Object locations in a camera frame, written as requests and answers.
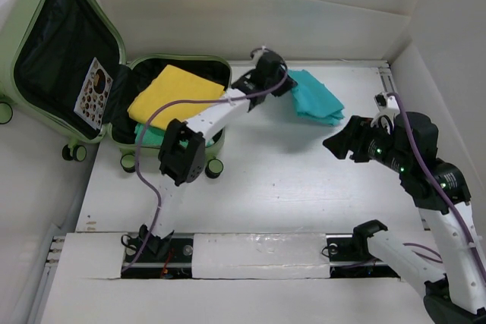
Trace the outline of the teal cloth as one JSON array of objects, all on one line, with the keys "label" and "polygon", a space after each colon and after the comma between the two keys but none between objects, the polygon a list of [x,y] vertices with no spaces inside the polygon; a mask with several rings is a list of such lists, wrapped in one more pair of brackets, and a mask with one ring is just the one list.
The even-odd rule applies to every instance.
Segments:
[{"label": "teal cloth", "polygon": [[306,70],[290,70],[289,76],[296,82],[292,88],[292,100],[296,115],[317,123],[337,126],[345,118],[345,106]]}]

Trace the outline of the yellow cloth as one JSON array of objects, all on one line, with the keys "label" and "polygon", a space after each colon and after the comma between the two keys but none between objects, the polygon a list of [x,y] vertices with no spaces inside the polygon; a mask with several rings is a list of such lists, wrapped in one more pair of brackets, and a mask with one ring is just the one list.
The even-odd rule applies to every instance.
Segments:
[{"label": "yellow cloth", "polygon": [[[224,86],[198,77],[172,65],[166,66],[152,83],[141,92],[128,107],[128,115],[144,124],[149,117],[167,103],[182,99],[219,99]],[[152,127],[165,130],[173,119],[184,121],[208,107],[207,104],[177,104],[160,112],[150,123]]]}]

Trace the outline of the green white tie-dye cloth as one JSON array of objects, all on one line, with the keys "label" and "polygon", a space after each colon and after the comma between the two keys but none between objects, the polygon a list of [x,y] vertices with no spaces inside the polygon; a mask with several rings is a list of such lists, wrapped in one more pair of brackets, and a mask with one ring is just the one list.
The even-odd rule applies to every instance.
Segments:
[{"label": "green white tie-dye cloth", "polygon": [[163,143],[163,139],[165,136],[165,131],[161,130],[156,127],[148,127],[145,130],[145,133],[142,134],[142,131],[144,129],[144,125],[141,123],[138,123],[135,127],[134,133],[135,133],[135,143],[138,143],[141,140],[141,145],[146,146],[146,147],[155,147],[155,146],[161,146]]}]

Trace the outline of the light green suitcase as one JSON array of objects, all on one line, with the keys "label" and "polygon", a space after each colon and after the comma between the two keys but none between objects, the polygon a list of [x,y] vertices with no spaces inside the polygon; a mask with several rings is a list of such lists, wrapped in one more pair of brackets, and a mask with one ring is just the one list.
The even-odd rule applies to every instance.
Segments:
[{"label": "light green suitcase", "polygon": [[[97,58],[113,78],[99,130],[74,113],[74,104]],[[1,122],[14,107],[67,137],[62,157],[81,162],[86,146],[111,138],[120,164],[132,173],[136,123],[128,106],[168,65],[227,87],[231,68],[222,58],[152,54],[129,61],[122,37],[96,0],[16,0],[1,30]]]}]

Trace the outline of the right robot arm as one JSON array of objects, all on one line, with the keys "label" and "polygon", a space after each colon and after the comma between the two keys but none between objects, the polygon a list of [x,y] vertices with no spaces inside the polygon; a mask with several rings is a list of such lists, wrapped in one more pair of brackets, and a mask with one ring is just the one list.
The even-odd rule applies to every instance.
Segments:
[{"label": "right robot arm", "polygon": [[485,263],[485,255],[465,178],[455,165],[437,157],[439,132],[428,116],[407,112],[390,123],[387,130],[354,115],[323,145],[338,159],[374,160],[398,173],[432,233],[443,267],[424,261],[378,220],[354,227],[350,236],[329,238],[330,261],[380,260],[414,288],[433,322],[483,323],[485,277],[478,265]]}]

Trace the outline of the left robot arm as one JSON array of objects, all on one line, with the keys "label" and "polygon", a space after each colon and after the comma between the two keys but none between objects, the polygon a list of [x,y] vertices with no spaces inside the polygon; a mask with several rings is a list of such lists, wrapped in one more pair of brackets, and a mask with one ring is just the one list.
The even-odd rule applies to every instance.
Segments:
[{"label": "left robot arm", "polygon": [[159,149],[159,170],[162,178],[154,187],[142,177],[139,167],[140,147],[136,148],[135,169],[137,176],[156,194],[156,208],[152,221],[140,227],[142,253],[152,260],[164,259],[175,230],[175,216],[179,210],[186,187],[195,181],[206,166],[206,145],[227,124],[260,105],[266,96],[281,96],[290,91],[296,82],[288,76],[283,57],[266,48],[255,49],[251,56],[256,60],[254,69],[238,78],[217,100],[183,99],[170,102],[156,110],[153,121],[161,112],[177,105],[204,105],[199,114],[185,121],[169,122]]}]

